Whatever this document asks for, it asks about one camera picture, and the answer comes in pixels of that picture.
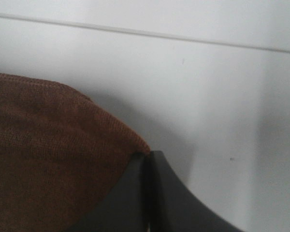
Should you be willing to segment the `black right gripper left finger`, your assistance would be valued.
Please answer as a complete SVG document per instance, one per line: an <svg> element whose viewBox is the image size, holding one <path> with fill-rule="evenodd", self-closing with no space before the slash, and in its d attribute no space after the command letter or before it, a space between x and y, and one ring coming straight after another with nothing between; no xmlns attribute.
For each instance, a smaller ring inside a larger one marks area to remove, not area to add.
<svg viewBox="0 0 290 232"><path fill-rule="evenodd" d="M136 153L107 196L66 231L147 232L149 206L146 156Z"/></svg>

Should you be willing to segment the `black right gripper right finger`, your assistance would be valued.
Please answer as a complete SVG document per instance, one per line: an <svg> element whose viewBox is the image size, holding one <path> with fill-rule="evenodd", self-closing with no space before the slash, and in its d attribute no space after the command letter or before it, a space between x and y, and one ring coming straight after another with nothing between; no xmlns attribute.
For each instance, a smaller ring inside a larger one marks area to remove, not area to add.
<svg viewBox="0 0 290 232"><path fill-rule="evenodd" d="M178 178L161 151L147 159L152 232L238 232L196 198Z"/></svg>

